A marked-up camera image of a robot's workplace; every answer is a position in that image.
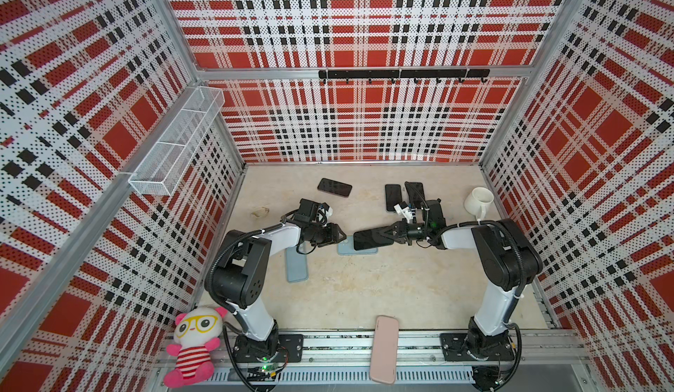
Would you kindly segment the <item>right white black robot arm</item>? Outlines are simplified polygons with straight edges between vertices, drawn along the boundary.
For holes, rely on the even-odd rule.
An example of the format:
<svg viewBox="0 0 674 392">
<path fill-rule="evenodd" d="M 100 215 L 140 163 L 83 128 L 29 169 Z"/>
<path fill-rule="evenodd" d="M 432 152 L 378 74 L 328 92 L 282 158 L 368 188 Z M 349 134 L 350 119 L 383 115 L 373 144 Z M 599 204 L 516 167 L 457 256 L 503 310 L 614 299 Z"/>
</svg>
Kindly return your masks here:
<svg viewBox="0 0 674 392">
<path fill-rule="evenodd" d="M 542 259 L 511 219 L 483 220 L 448 225 L 440 200 L 422 205 L 422 220 L 405 203 L 397 206 L 402 218 L 389 226 L 356 232 L 356 250 L 411 244 L 424 240 L 438 250 L 472 248 L 477 251 L 488 279 L 482 303 L 463 336 L 461 346 L 448 346 L 450 354 L 492 360 L 514 358 L 509 348 L 511 318 L 522 294 L 542 272 Z"/>
</svg>

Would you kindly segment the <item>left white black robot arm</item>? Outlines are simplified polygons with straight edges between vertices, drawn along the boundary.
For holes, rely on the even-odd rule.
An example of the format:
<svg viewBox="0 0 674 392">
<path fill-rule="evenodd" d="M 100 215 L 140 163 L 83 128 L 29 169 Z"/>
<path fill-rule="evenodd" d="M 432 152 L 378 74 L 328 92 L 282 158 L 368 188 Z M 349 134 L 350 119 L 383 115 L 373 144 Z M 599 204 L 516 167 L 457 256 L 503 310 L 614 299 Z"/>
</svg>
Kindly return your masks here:
<svg viewBox="0 0 674 392">
<path fill-rule="evenodd" d="M 263 287 L 270 257 L 291 248 L 302 255 L 339 244 L 347 235 L 330 221 L 333 208 L 326 202 L 302 199 L 297 209 L 267 228 L 244 232 L 230 230 L 224 237 L 212 265 L 206 272 L 205 290 L 239 323 L 233 356 L 240 362 L 278 360 L 284 346 L 277 320 L 268 313 Z"/>
</svg>

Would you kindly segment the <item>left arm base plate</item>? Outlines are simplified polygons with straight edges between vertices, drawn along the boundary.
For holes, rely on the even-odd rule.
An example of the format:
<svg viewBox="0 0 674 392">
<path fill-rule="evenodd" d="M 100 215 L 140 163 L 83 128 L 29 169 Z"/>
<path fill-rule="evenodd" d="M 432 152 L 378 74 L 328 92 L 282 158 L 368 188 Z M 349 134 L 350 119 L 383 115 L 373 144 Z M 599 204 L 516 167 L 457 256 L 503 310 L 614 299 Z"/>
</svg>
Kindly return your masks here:
<svg viewBox="0 0 674 392">
<path fill-rule="evenodd" d="M 237 363 L 301 362 L 304 339 L 302 334 L 280 334 L 256 341 L 240 335 L 233 347 L 233 358 Z"/>
</svg>

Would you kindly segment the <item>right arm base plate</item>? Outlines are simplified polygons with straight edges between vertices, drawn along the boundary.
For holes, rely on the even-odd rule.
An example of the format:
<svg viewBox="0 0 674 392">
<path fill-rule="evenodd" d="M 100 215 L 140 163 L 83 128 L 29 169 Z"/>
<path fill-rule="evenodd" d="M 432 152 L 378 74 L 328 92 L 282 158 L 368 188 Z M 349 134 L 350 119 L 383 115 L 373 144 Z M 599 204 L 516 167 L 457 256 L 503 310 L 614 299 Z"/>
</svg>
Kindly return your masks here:
<svg viewBox="0 0 674 392">
<path fill-rule="evenodd" d="M 484 336 L 480 331 L 443 333 L 440 341 L 443 358 L 447 362 L 515 360 L 508 332 L 496 336 Z"/>
</svg>

